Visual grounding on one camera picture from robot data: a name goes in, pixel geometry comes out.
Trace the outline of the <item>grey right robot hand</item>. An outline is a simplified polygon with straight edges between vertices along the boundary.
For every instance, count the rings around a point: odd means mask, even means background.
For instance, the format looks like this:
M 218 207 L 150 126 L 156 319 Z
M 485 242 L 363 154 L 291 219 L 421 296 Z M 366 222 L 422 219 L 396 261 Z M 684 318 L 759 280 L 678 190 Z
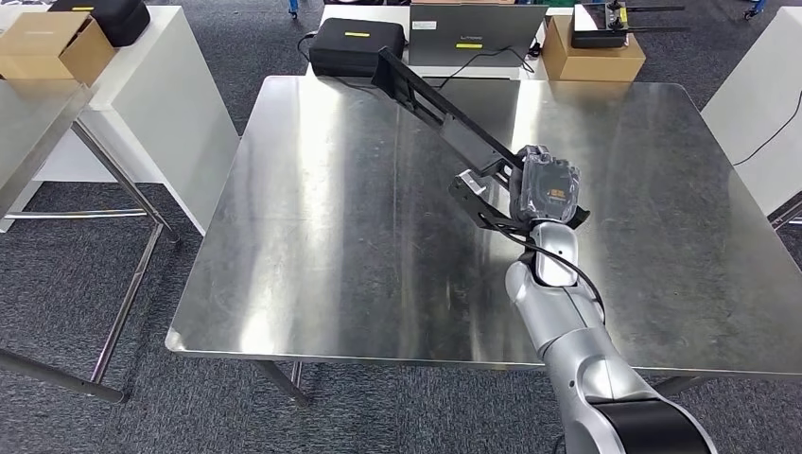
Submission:
M 509 212 L 524 223 L 554 221 L 576 229 L 588 217 L 578 204 L 580 171 L 569 160 L 554 157 L 543 145 L 527 145 L 516 154 L 523 169 L 509 180 Z

